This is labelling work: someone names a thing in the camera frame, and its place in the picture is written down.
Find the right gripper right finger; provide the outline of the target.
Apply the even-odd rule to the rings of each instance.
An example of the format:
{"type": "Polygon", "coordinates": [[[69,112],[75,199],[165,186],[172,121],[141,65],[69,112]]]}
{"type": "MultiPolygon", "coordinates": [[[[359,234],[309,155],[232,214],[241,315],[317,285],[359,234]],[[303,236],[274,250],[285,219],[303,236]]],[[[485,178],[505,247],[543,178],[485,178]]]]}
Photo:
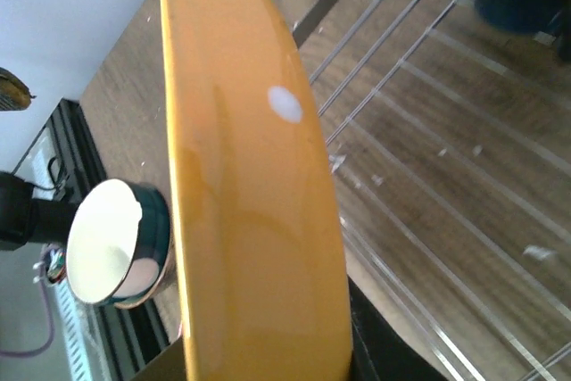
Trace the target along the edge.
{"type": "Polygon", "coordinates": [[[444,375],[414,351],[348,280],[352,317],[350,380],[443,381],[444,375]]]}

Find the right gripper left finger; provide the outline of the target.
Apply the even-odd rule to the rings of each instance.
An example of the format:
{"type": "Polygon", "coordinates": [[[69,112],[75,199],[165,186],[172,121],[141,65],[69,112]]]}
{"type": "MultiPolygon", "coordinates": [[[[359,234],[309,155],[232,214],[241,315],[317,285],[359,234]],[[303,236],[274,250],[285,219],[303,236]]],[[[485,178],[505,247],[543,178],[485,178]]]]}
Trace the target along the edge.
{"type": "Polygon", "coordinates": [[[162,351],[132,381],[186,381],[183,339],[180,337],[162,351]]]}

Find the orange scalloped plate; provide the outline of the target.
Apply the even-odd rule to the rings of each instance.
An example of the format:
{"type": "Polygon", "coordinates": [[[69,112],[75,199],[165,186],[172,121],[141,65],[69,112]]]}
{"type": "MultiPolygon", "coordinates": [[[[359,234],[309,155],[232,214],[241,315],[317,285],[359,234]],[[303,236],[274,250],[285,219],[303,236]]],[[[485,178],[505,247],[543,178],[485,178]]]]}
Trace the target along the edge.
{"type": "Polygon", "coordinates": [[[161,0],[191,380],[345,380],[352,323],[310,84],[272,0],[161,0]]]}

